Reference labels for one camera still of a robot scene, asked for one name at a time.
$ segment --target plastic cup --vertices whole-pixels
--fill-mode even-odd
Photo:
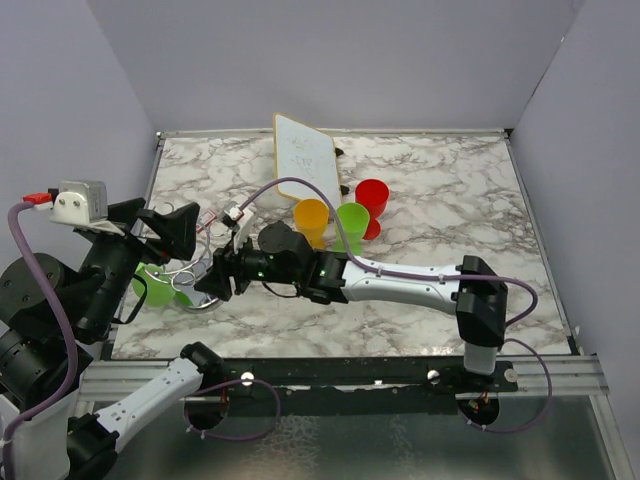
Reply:
[[[191,301],[191,298],[189,298],[189,295],[187,295],[186,293],[183,292],[176,292],[176,302],[179,302],[180,304],[184,305],[185,307],[192,307],[193,306],[193,302]]]
[[[313,248],[326,247],[322,235],[329,223],[329,209],[323,202],[315,198],[298,202],[293,210],[293,221]]]
[[[387,207],[389,187],[381,180],[370,178],[356,187],[356,202],[367,209],[371,220],[364,234],[365,240],[373,240],[380,235],[380,223],[376,220]]]
[[[349,248],[355,255],[362,253],[360,240],[364,237],[369,225],[369,212],[359,203],[345,203],[338,207],[338,218],[342,223],[342,228],[347,236]],[[336,224],[336,244],[333,247],[336,252],[344,252],[344,245],[340,237],[340,231]]]
[[[162,268],[156,265],[145,265],[141,263],[138,265],[136,274],[139,275],[147,282],[147,298],[144,301],[145,305],[149,307],[164,307],[168,305],[176,294],[175,289],[169,283],[161,283],[159,280],[167,281],[166,277],[151,278],[147,273],[162,272]],[[135,278],[131,280],[133,291],[138,297],[142,296],[144,292],[144,286],[138,282]]]

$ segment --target metal rail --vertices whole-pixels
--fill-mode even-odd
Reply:
[[[500,359],[513,362],[519,387],[517,392],[501,393],[501,397],[547,394],[547,380],[535,357],[504,356]],[[551,372],[554,395],[599,396],[609,393],[598,357],[547,355],[543,359]],[[84,373],[79,402],[118,401],[154,378],[167,364],[168,361],[164,360],[94,362]]]

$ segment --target red cup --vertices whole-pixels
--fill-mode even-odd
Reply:
[[[370,221],[365,240],[373,240],[380,235],[380,223],[376,220],[387,207],[389,187],[381,181],[371,178],[363,180],[356,187],[356,202],[369,211]]]

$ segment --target red connector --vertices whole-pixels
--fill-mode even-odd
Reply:
[[[50,193],[31,193],[22,197],[23,202],[31,202],[34,205],[42,205],[43,203],[53,202],[53,197]]]

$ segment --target metal floor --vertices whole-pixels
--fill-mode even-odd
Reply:
[[[539,398],[503,400],[496,426],[532,418]],[[246,434],[269,419],[227,420]],[[544,422],[515,435],[478,432],[459,416],[285,417],[248,444],[187,434],[181,407],[125,449],[108,480],[614,479],[588,397],[557,397]]]

